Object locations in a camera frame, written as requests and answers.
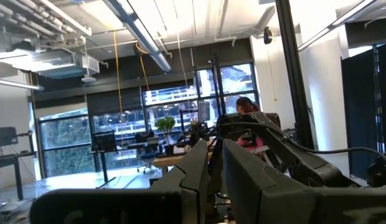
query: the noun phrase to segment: potted plant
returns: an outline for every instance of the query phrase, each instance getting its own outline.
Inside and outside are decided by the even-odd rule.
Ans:
[[[154,124],[159,131],[162,131],[166,137],[167,145],[165,146],[166,154],[170,155],[174,153],[174,145],[169,142],[169,135],[172,128],[175,126],[175,119],[173,117],[167,116],[165,118],[159,119]]]

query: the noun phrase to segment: security camera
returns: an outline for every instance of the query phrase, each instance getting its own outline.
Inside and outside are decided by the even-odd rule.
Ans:
[[[263,42],[265,44],[270,44],[272,43],[273,40],[273,33],[272,30],[269,29],[269,27],[265,27],[263,30]]]

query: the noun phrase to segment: dark hair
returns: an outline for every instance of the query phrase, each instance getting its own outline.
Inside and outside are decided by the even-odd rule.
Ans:
[[[260,110],[259,107],[246,96],[242,96],[237,99],[236,106],[241,106],[244,113],[250,113]]]

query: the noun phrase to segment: desk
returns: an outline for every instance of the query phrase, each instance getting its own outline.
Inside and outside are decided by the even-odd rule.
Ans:
[[[140,150],[144,147],[147,147],[148,144],[146,142],[144,143],[136,143],[136,144],[130,144],[130,145],[127,145],[125,147],[122,147],[121,149],[117,149],[117,151],[125,151],[125,150],[131,150],[131,149],[137,149],[138,150],[138,153],[140,153]],[[99,187],[97,187],[97,189],[100,189],[102,187],[104,187],[106,184],[108,184],[109,182],[111,182],[112,180],[116,179],[116,177],[113,177],[111,178],[110,180],[108,179],[108,176],[107,176],[107,163],[106,163],[106,156],[105,156],[105,153],[107,153],[106,151],[93,151],[93,152],[90,152],[90,154],[100,154],[100,160],[101,160],[101,167],[102,167],[102,170],[103,170],[103,178],[105,180],[105,182],[100,185]]]
[[[208,160],[211,159],[212,152],[208,152]],[[163,158],[156,158],[153,161],[153,165],[157,168],[161,168],[162,175],[165,175],[168,170],[167,167],[176,165],[184,156],[169,156]]]
[[[23,152],[18,154],[10,154],[6,156],[0,156],[0,168],[6,167],[6,166],[14,166],[14,173],[16,176],[16,189],[17,189],[17,197],[19,200],[23,200],[23,187],[21,182],[21,175],[20,175],[20,165],[19,165],[19,158],[24,156],[32,156],[32,152]]]

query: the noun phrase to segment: wooden desk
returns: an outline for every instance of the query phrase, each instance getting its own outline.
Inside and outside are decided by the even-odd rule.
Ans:
[[[208,152],[208,160],[211,159],[212,152]],[[162,175],[165,175],[167,171],[167,167],[176,165],[184,156],[170,156],[163,158],[156,158],[152,164],[161,168]]]

